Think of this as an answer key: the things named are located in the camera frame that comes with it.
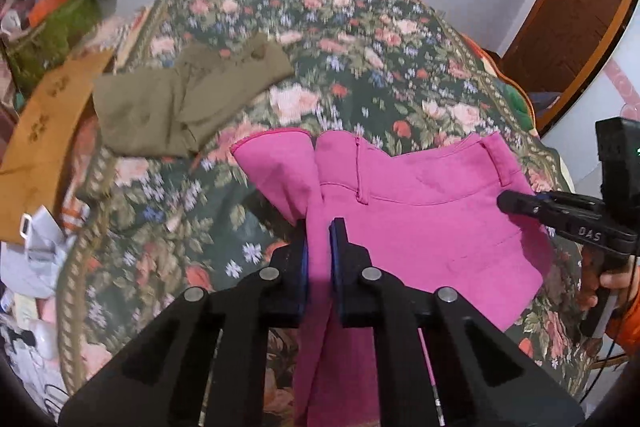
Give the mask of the right hand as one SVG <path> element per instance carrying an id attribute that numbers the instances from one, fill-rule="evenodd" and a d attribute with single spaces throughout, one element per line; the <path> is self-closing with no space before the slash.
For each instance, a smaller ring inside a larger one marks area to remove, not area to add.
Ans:
<path id="1" fill-rule="evenodd" d="M 598 261 L 601 251 L 591 246 L 582 247 L 582 281 L 577 294 L 579 309 L 588 311 L 598 303 L 597 290 L 606 288 L 617 294 L 617 308 L 634 301 L 639 289 L 639 269 L 629 258 L 623 268 L 603 271 Z"/>

